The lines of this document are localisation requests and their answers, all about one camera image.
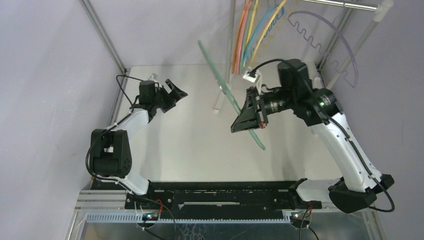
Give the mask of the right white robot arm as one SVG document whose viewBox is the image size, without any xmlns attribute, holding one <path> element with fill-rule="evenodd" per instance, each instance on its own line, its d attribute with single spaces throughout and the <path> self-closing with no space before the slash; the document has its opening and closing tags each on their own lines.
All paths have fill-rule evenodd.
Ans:
<svg viewBox="0 0 424 240">
<path fill-rule="evenodd" d="M 390 204 L 388 212 L 393 212 L 396 207 L 388 190 L 394 179 L 390 174 L 381 173 L 367 157 L 334 93 L 325 87 L 316 87 L 307 64 L 301 60 L 275 58 L 273 62 L 277 64 L 277 87 L 262 83 L 258 67 L 244 72 L 243 79 L 252 86 L 246 90 L 245 102 L 230 127 L 231 132 L 263 129 L 270 115 L 291 110 L 321 139 L 341 173 L 336 179 L 296 181 L 288 190 L 291 208 L 332 203 L 350 214 L 374 210 L 377 196 L 382 193 Z"/>
</svg>

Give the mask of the purple plastic hanger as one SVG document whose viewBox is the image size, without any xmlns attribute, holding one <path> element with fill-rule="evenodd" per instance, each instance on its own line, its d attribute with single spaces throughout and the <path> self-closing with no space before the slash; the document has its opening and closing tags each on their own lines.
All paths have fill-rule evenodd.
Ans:
<svg viewBox="0 0 424 240">
<path fill-rule="evenodd" d="M 341 67 L 336 69 L 336 72 L 338 74 L 341 74 L 341 77 L 343 77 L 343 79 L 353 88 L 355 89 L 358 85 L 358 81 L 359 81 L 359 70 L 358 70 L 358 65 L 357 65 L 357 61 L 355 58 L 355 54 L 353 52 L 352 47 L 350 46 L 350 44 L 348 43 L 347 39 L 344 37 L 344 35 L 338 30 L 338 28 L 331 23 L 329 20 L 327 20 L 325 17 L 315 13 L 315 12 L 311 12 L 311 11 L 307 11 L 307 10 L 297 10 L 297 11 L 292 11 L 291 13 L 288 14 L 287 16 L 287 21 L 292 25 L 292 27 L 295 28 L 295 30 L 297 31 L 298 34 L 300 34 L 303 39 L 309 43 L 309 45 L 315 49 L 322 57 L 327 57 L 330 55 L 330 52 L 327 50 L 322 50 L 322 44 L 320 42 L 318 43 L 314 43 L 314 36 L 311 34 L 309 36 L 307 36 L 307 30 L 305 28 L 301 28 L 300 22 L 299 21 L 292 21 L 291 17 L 293 15 L 309 15 L 312 16 L 316 19 L 318 19 L 319 21 L 321 21 L 322 23 L 324 23 L 325 25 L 327 25 L 330 29 L 332 29 L 332 31 L 339 37 L 339 39 L 341 40 L 342 44 L 344 45 L 347 53 L 348 53 L 348 60 L 350 60 L 350 64 L 353 67 L 353 73 L 354 73 L 354 80 L 353 82 L 350 82 L 349 80 L 346 79 L 348 72 L 345 69 L 342 69 Z"/>
</svg>

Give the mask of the light green plastic hanger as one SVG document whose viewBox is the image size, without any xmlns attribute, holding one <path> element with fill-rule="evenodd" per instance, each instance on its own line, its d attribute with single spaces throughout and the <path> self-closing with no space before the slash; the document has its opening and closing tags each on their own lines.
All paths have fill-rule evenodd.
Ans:
<svg viewBox="0 0 424 240">
<path fill-rule="evenodd" d="M 251 17 L 252 17 L 252 12 L 253 12 L 253 7 L 255 5 L 255 0 L 250 0 L 249 1 L 250 5 L 249 8 L 247 10 L 247 18 L 245 21 L 245 28 L 244 28 L 244 32 L 243 32 L 243 39 L 242 39 L 242 45 L 241 45 L 241 52 L 240 52 L 240 58 L 239 58 L 239 67 L 243 66 L 243 57 L 244 57 L 244 52 L 247 46 L 247 41 L 248 41 L 248 32 L 249 32 L 249 27 L 250 27 L 250 21 L 251 21 Z"/>
</svg>

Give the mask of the orange plastic hanger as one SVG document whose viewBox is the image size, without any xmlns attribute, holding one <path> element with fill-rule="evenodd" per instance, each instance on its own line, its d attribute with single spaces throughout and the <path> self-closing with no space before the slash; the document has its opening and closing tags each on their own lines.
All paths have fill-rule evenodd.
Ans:
<svg viewBox="0 0 424 240">
<path fill-rule="evenodd" d="M 236 35 L 235 35 L 236 38 L 235 38 L 235 41 L 234 41 L 233 56 L 232 56 L 232 61 L 231 61 L 231 73 L 232 74 L 235 73 L 235 64 L 236 64 L 236 57 L 237 57 L 238 41 L 239 41 L 239 38 L 240 38 L 242 22 L 243 22 L 243 19 L 244 19 L 244 15 L 245 15 L 245 12 L 246 12 L 248 2 L 249 2 L 248 0 L 244 1 L 244 6 L 243 6 L 243 9 L 242 9 L 242 12 L 241 12 L 241 15 L 240 15 L 238 28 L 237 28 L 237 32 L 236 32 Z"/>
</svg>

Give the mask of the dark green plastic hanger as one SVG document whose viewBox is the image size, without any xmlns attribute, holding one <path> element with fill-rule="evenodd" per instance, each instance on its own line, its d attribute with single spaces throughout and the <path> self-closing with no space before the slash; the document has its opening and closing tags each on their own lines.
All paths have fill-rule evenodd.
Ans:
<svg viewBox="0 0 424 240">
<path fill-rule="evenodd" d="M 209 56 L 209 53 L 206 50 L 202 41 L 198 40 L 197 44 L 198 44 L 199 49 L 202 52 L 204 59 L 206 60 L 211 72 L 213 73 L 215 79 L 217 80 L 219 86 L 221 87 L 221 91 L 223 92 L 225 97 L 229 100 L 229 102 L 230 102 L 232 108 L 234 109 L 234 111 L 236 112 L 237 116 L 239 116 L 241 114 L 241 108 L 240 108 L 238 102 L 236 101 L 231 90 L 229 89 L 229 87 L 225 83 L 221 73 L 217 70 L 215 63 L 213 62 L 212 58 Z"/>
</svg>

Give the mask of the teal plastic hanger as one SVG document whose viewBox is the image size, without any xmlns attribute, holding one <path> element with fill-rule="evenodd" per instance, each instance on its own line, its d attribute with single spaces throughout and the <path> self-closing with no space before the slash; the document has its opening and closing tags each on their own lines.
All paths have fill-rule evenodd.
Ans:
<svg viewBox="0 0 424 240">
<path fill-rule="evenodd" d="M 244 47 L 242 59 L 240 60 L 243 63 L 243 65 L 242 65 L 243 67 L 247 66 L 249 57 L 251 57 L 252 54 L 253 54 L 254 48 L 252 47 L 252 45 L 253 45 L 253 41 L 255 40 L 259 30 L 263 27 L 263 25 L 265 24 L 265 21 L 270 19 L 271 14 L 273 14 L 276 9 L 277 9 L 277 6 L 270 7 L 267 10 L 267 12 L 264 14 L 264 16 L 260 19 L 260 21 L 256 25 L 254 31 L 251 33 L 250 38 L 249 38 L 246 46 Z"/>
</svg>

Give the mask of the pale yellow plastic hanger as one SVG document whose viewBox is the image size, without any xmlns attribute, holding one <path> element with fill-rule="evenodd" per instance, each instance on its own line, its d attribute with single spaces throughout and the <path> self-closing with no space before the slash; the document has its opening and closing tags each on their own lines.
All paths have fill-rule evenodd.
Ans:
<svg viewBox="0 0 424 240">
<path fill-rule="evenodd" d="M 271 13 L 270 19 L 265 21 L 264 25 L 256 35 L 256 38 L 252 43 L 252 47 L 254 48 L 253 54 L 247 61 L 249 67 L 252 66 L 257 57 L 262 55 L 263 51 L 259 51 L 259 48 L 263 46 L 263 48 L 266 49 L 269 46 L 271 40 L 275 37 L 276 32 L 279 31 L 287 21 L 288 14 L 297 9 L 300 1 L 295 0 L 291 8 L 288 10 L 284 7 L 286 2 L 286 0 L 283 0 L 279 5 L 275 5 L 277 6 L 277 9 L 274 13 Z"/>
</svg>

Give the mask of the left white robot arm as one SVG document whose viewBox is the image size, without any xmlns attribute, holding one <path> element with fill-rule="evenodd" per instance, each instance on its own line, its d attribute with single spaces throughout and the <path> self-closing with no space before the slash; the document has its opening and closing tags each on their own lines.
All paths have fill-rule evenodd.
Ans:
<svg viewBox="0 0 424 240">
<path fill-rule="evenodd" d="M 188 96 L 170 79 L 165 83 L 169 91 L 153 77 L 140 80 L 138 95 L 129 102 L 127 115 L 107 128 L 94 129 L 85 157 L 86 170 L 93 178 L 121 185 L 137 195 L 138 204 L 145 209 L 155 205 L 157 196 L 148 190 L 150 181 L 132 169 L 131 140 L 153 120 L 157 110 L 166 113 Z"/>
</svg>

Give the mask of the pink plastic hanger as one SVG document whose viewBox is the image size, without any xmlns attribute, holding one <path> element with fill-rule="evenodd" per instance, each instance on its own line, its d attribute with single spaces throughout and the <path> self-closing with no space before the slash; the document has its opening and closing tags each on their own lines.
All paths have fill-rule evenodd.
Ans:
<svg viewBox="0 0 424 240">
<path fill-rule="evenodd" d="M 250 5 L 250 0 L 247 3 L 247 7 L 246 7 L 246 11 L 245 11 L 245 15 L 241 24 L 241 31 L 240 31 L 240 35 L 239 35 L 239 41 L 238 41 L 238 45 L 237 45 L 237 56 L 236 56 L 236 61 L 235 61 L 235 74 L 238 75 L 240 73 L 240 67 L 239 67 L 239 60 L 240 60 L 240 54 L 241 54 L 241 49 L 242 49 L 242 41 L 243 41 L 243 34 L 244 34 L 244 29 L 245 29 L 245 21 L 247 19 L 247 11 Z"/>
</svg>

